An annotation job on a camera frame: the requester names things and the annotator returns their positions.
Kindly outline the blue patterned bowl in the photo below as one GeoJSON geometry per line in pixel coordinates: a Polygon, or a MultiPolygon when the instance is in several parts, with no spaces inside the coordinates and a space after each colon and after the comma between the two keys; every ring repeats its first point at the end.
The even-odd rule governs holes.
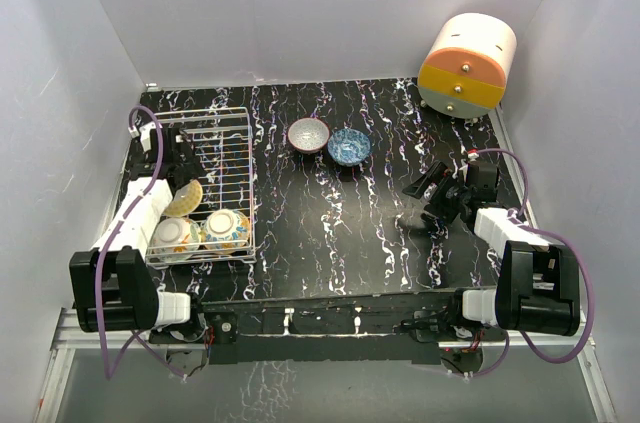
{"type": "Polygon", "coordinates": [[[329,155],[335,163],[345,167],[358,166],[371,154],[371,142],[359,130],[344,128],[332,134],[327,143],[329,155]]]}

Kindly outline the yellow sun pattern bowl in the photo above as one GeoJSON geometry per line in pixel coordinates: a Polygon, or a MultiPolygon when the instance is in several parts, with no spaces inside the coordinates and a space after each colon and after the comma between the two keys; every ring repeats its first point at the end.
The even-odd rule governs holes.
{"type": "Polygon", "coordinates": [[[202,199],[202,185],[198,180],[194,179],[175,193],[173,200],[166,207],[163,215],[167,217],[188,216],[197,209],[202,199]]]}

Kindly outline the orange flower leaf bowl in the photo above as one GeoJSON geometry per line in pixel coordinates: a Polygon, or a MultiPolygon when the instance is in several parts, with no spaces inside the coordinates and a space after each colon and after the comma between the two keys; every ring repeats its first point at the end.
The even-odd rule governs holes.
{"type": "Polygon", "coordinates": [[[161,221],[153,234],[150,261],[153,264],[184,263],[200,248],[199,225],[186,217],[171,217],[161,221]]]}

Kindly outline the grey bowl red rim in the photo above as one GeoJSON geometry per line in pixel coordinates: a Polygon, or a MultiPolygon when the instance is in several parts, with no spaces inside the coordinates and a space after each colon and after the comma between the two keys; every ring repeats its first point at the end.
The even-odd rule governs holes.
{"type": "Polygon", "coordinates": [[[317,118],[301,118],[292,123],[287,131],[291,146],[300,153],[313,154],[321,151],[330,138],[329,127],[317,118]]]}

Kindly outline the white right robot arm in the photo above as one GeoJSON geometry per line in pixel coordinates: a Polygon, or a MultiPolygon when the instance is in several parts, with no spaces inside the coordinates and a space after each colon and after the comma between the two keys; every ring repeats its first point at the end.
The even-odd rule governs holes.
{"type": "Polygon", "coordinates": [[[580,324],[579,265],[573,252],[514,223],[497,206],[499,168],[470,162],[453,171],[434,162],[402,193],[426,201],[422,219],[433,230],[455,220],[466,224],[500,258],[497,286],[458,289],[445,319],[455,338],[471,338],[483,326],[574,335],[580,324]]]}

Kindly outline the orange blue swirl bowl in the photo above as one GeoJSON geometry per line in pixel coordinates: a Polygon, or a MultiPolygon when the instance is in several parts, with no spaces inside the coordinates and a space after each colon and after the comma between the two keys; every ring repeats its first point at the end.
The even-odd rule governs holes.
{"type": "Polygon", "coordinates": [[[202,223],[201,233],[207,250],[230,255],[249,245],[251,224],[248,217],[237,210],[220,209],[202,223]]]}

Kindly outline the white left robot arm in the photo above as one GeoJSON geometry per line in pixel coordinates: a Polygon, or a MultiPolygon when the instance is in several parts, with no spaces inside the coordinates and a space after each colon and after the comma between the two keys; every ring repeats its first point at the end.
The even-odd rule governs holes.
{"type": "Polygon", "coordinates": [[[146,253],[175,194],[204,168],[178,127],[149,123],[136,138],[142,153],[116,216],[91,249],[74,253],[69,262],[77,318],[86,333],[171,326],[182,340],[194,342],[205,333],[206,317],[187,294],[156,289],[146,253]]]}

